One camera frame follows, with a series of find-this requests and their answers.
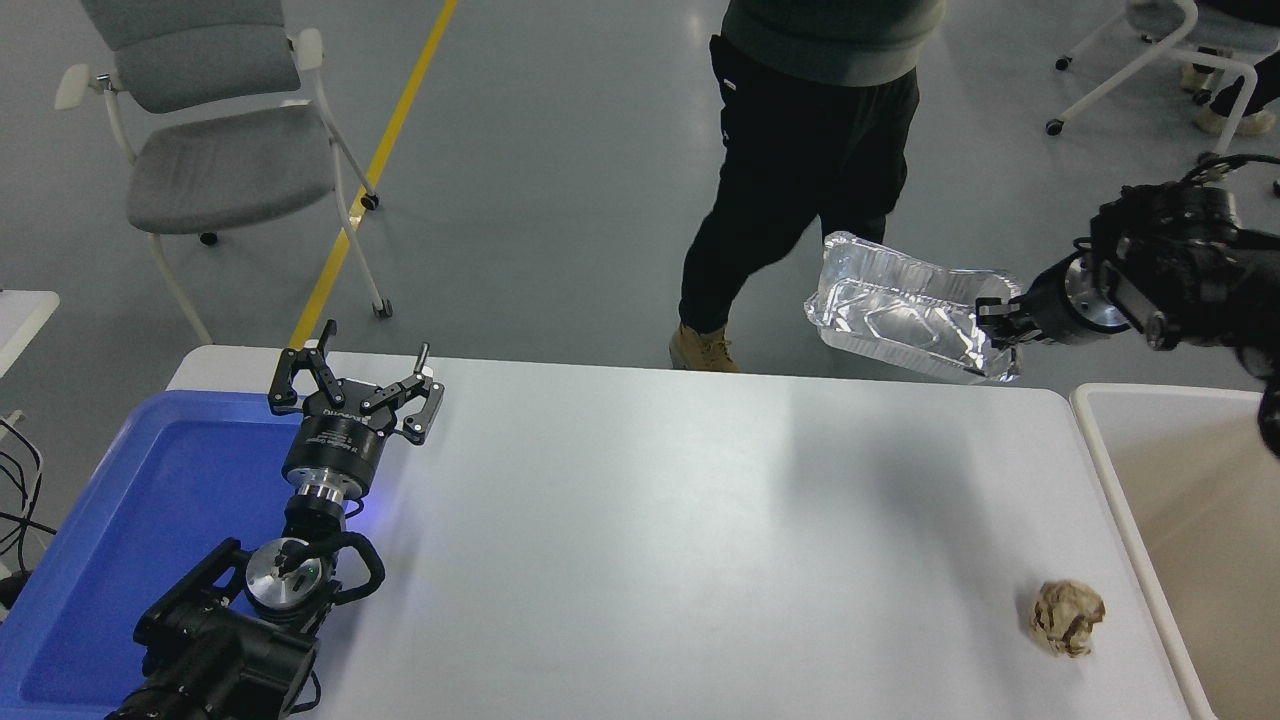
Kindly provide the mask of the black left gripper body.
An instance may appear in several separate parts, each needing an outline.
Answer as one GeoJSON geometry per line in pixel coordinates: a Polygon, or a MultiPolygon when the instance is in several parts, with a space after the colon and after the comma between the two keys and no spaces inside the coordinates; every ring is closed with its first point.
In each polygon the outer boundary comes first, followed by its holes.
{"type": "Polygon", "coordinates": [[[342,404],[320,389],[303,401],[303,420],[282,466],[293,487],[337,478],[346,495],[366,495],[380,462],[387,434],[394,425],[387,407],[367,415],[360,406],[379,386],[342,386],[342,404]]]}

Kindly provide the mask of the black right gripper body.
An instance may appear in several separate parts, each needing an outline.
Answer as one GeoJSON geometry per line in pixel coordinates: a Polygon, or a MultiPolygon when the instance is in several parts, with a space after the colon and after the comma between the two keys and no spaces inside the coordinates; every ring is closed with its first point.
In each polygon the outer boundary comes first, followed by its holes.
{"type": "Polygon", "coordinates": [[[1016,299],[1018,343],[1087,343],[1085,328],[1068,296],[1068,279],[1076,259],[1078,256],[1065,258],[1039,273],[1030,288],[1016,299]]]}

